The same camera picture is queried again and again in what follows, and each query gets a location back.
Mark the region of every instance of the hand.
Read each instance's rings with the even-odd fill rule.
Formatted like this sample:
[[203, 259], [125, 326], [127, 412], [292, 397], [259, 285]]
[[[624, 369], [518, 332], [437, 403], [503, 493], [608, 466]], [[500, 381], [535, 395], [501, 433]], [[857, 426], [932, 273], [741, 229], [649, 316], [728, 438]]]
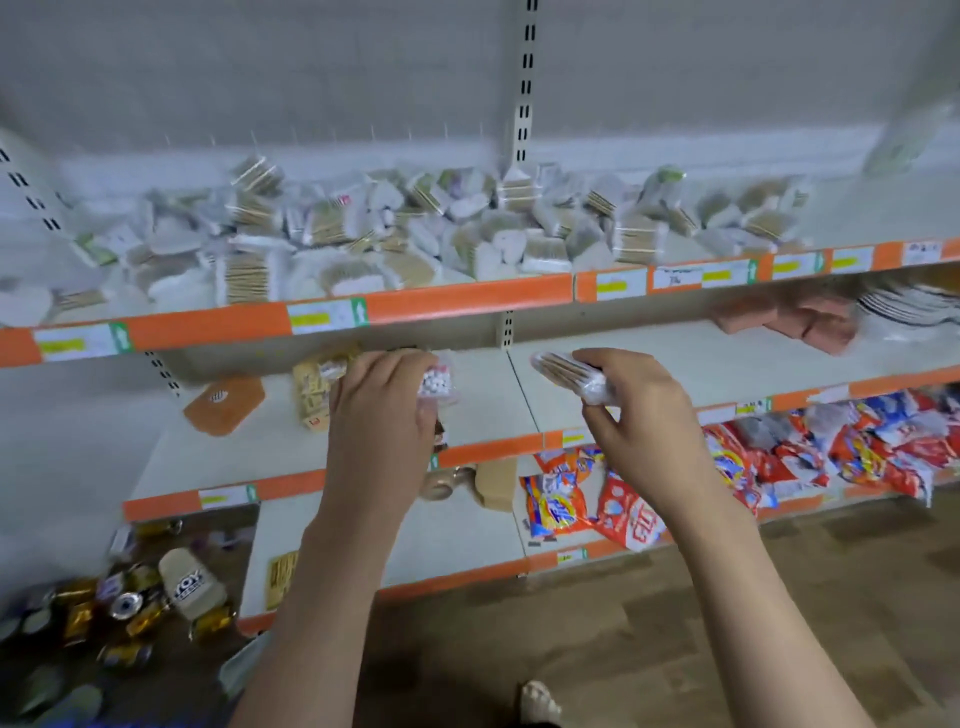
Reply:
[[330, 395], [322, 510], [342, 518], [373, 513], [399, 527], [433, 453], [437, 406], [417, 399], [437, 363], [417, 350], [361, 354]]
[[584, 404], [597, 445], [665, 520], [725, 493], [690, 397], [657, 359], [620, 349], [580, 349], [573, 358], [603, 370], [620, 401], [619, 423], [606, 407]]

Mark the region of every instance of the wooden floor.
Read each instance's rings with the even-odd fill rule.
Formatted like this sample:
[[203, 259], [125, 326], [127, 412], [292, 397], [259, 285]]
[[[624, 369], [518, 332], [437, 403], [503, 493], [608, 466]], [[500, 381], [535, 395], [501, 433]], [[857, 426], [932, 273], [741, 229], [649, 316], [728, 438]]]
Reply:
[[[762, 532], [879, 725], [960, 726], [960, 489], [939, 491], [932, 510], [882, 501]], [[378, 605], [358, 724], [504, 726], [517, 685], [535, 677], [569, 728], [730, 725], [673, 546]]]

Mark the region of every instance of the person's left hand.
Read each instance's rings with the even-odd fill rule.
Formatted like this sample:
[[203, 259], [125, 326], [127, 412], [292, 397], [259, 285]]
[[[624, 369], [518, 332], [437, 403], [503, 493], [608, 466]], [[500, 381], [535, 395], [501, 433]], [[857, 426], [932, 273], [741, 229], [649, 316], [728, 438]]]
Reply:
[[330, 395], [324, 509], [374, 513], [399, 527], [433, 453], [437, 405], [417, 399], [432, 353], [361, 354]]

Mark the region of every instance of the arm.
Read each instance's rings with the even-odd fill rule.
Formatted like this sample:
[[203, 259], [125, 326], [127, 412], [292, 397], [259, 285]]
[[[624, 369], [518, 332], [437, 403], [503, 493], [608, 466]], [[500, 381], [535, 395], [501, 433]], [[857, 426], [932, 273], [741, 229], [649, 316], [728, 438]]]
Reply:
[[654, 507], [684, 555], [733, 719], [740, 726], [873, 726], [780, 580], [750, 512], [713, 466], [683, 387], [651, 356], [574, 356], [620, 399], [584, 419], [620, 476]]
[[433, 449], [436, 410], [417, 390], [435, 361], [367, 353], [335, 388], [320, 509], [230, 728], [352, 724], [373, 596]]

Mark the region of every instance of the stack of plates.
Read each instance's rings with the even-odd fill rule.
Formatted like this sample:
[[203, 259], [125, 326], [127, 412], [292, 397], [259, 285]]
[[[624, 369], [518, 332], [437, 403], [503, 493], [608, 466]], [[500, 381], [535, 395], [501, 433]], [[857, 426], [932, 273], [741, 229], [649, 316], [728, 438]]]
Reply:
[[960, 296], [926, 272], [878, 278], [857, 300], [865, 329], [878, 338], [927, 341], [955, 334], [960, 322]]

